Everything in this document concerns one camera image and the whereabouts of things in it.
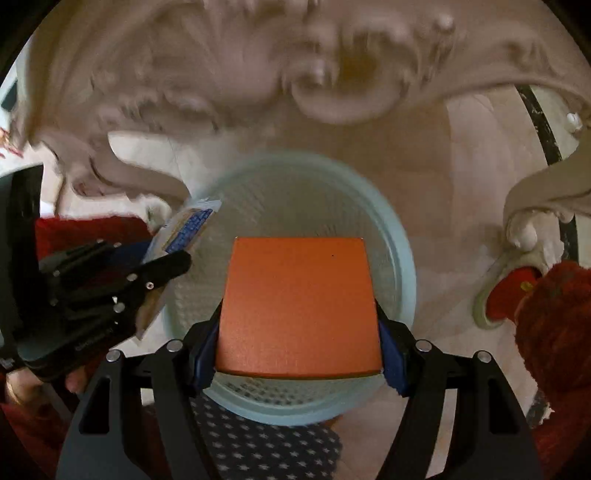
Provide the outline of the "left hand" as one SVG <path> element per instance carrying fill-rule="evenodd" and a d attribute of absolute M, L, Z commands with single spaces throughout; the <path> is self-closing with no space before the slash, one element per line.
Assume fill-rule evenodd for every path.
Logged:
<path fill-rule="evenodd" d="M 67 375 L 64 385 L 67 391 L 79 394 L 87 384 L 87 374 L 80 367 Z M 19 369 L 9 373 L 5 382 L 5 393 L 12 404 L 33 408 L 42 403 L 44 383 L 29 369 Z"/>

